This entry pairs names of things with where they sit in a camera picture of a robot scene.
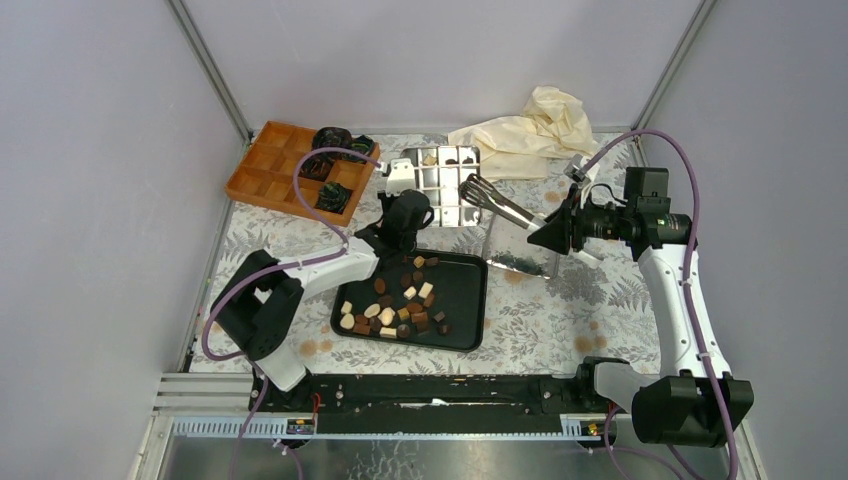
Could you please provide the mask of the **pink grid box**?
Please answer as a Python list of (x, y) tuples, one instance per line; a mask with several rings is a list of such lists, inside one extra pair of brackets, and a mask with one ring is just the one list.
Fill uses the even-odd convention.
[(407, 148), (401, 158), (411, 161), (416, 188), (424, 193), (434, 210), (432, 228), (472, 227), (480, 222), (481, 211), (459, 194), (459, 186), (472, 174), (480, 173), (480, 152), (474, 146), (434, 146)]

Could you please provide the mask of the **metal serving tongs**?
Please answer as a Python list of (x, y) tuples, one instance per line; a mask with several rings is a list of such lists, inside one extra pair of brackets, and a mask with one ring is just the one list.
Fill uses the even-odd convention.
[[(493, 183), (484, 179), (479, 174), (470, 175), (460, 186), (459, 194), (462, 200), (473, 206), (492, 212), (505, 220), (526, 230), (528, 235), (544, 224), (546, 217), (540, 217), (514, 201), (504, 196)], [(599, 253), (593, 252), (585, 247), (582, 251), (572, 251), (568, 255), (573, 256), (585, 263), (590, 268), (597, 268), (605, 260)]]

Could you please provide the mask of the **black plastic tray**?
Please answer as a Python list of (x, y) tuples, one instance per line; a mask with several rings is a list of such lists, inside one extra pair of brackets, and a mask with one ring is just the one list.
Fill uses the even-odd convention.
[[(387, 284), (378, 295), (374, 281)], [(370, 278), (337, 289), (330, 326), (342, 336), (467, 353), (482, 343), (488, 265), (475, 255), (418, 250)], [(426, 298), (418, 291), (433, 285)], [(364, 310), (382, 307), (373, 318)]]

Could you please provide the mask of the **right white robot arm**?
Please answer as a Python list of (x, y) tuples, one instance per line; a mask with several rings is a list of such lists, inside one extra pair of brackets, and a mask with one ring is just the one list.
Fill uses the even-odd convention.
[(688, 246), (694, 223), (674, 213), (663, 168), (629, 167), (624, 202), (593, 202), (587, 174), (574, 168), (566, 199), (529, 243), (577, 255), (588, 239), (624, 242), (650, 294), (661, 347), (657, 377), (628, 362), (592, 357), (579, 369), (575, 402), (597, 412), (610, 401), (632, 418), (644, 443), (717, 448), (728, 444), (754, 403), (750, 382), (734, 378), (712, 333)]

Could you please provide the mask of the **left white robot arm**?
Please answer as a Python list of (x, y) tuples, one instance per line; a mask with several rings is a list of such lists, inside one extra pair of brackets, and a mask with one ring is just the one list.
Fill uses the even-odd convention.
[(288, 411), (309, 401), (307, 368), (284, 341), (303, 300), (366, 280), (379, 267), (417, 246), (417, 232), (433, 220), (428, 197), (417, 190), (379, 194), (383, 214), (343, 238), (337, 250), (278, 260), (260, 249), (248, 255), (214, 300), (201, 346), (209, 359), (245, 357), (272, 384), (272, 398)]

